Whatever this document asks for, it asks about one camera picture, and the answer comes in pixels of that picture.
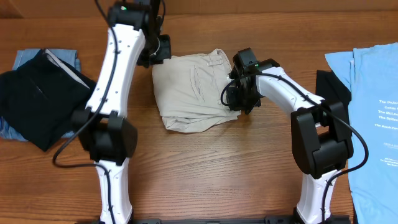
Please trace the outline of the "beige khaki shorts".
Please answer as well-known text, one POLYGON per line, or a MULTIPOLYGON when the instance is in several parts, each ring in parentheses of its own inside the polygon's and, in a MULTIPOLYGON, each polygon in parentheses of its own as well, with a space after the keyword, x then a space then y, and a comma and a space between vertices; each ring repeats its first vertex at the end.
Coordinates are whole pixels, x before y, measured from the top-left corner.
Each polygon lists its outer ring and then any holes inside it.
POLYGON ((231 81, 231 64, 221 49, 209 54, 173 56, 152 67, 154 96, 166 129, 200 133, 236 120, 221 92, 231 81))

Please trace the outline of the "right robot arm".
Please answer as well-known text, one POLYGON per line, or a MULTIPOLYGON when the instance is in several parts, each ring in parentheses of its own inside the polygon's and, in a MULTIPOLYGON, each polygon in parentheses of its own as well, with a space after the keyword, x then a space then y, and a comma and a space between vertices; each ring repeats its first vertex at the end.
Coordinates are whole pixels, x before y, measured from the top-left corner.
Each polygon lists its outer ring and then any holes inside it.
POLYGON ((290 117, 292 155, 303 173, 300 200, 291 215, 267 216, 264 223, 349 223, 332 215, 334 176, 353 155, 351 130, 342 103, 327 101, 293 81, 273 59, 259 61, 252 49, 233 57, 230 83, 221 102, 249 114, 268 98, 290 117))

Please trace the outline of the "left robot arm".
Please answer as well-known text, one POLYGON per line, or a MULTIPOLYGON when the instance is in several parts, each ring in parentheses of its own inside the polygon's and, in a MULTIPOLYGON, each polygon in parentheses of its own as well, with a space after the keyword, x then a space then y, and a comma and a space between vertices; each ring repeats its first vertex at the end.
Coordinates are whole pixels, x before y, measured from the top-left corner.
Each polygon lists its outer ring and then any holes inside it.
POLYGON ((161 33, 164 1, 119 1, 106 15, 108 42, 95 89, 73 124, 90 154, 101 191, 98 223, 130 223, 128 167, 137 146, 137 129, 127 120, 129 91, 136 66, 171 57, 170 37, 161 33))

